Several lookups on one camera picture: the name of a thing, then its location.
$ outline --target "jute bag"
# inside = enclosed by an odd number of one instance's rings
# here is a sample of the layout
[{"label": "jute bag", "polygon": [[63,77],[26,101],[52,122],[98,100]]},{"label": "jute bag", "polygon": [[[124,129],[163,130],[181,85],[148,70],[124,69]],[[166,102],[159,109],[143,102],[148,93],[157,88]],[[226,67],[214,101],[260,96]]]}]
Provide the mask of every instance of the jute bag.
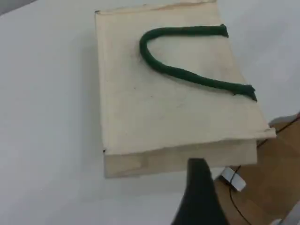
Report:
[{"label": "jute bag", "polygon": [[[107,177],[184,170],[191,157],[210,166],[256,162],[256,140],[275,131],[255,101],[157,73],[139,53],[151,29],[221,23],[215,2],[96,12]],[[160,37],[148,48],[164,64],[246,83],[226,37]]]}]

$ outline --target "white surface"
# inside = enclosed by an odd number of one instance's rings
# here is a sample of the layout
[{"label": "white surface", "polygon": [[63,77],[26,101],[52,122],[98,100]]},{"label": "white surface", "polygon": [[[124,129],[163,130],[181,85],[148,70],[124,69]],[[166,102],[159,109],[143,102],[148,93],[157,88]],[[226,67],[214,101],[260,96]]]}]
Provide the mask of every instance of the white surface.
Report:
[{"label": "white surface", "polygon": [[[94,11],[172,0],[39,0],[0,17],[0,224],[170,224],[185,173],[104,180]],[[220,0],[268,121],[299,111],[296,0]]]}]

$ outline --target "green rope handle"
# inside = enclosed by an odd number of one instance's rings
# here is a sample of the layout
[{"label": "green rope handle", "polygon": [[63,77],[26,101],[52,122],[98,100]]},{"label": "green rope handle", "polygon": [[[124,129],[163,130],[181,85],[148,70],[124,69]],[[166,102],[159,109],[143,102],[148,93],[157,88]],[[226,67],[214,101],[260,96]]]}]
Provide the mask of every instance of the green rope handle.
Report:
[{"label": "green rope handle", "polygon": [[170,76],[197,83],[203,86],[217,88],[222,90],[227,90],[234,95],[244,95],[257,101],[255,96],[255,89],[251,85],[230,83],[224,81],[218,81],[206,77],[199,76],[190,71],[167,66],[157,59],[155,59],[147,48],[147,42],[158,38],[160,36],[211,36],[211,35],[221,35],[228,38],[227,28],[224,24],[220,26],[199,26],[199,27],[167,27],[167,28],[157,28],[146,32],[140,39],[140,53],[142,58],[146,63],[155,71],[163,74],[168,74]]}]

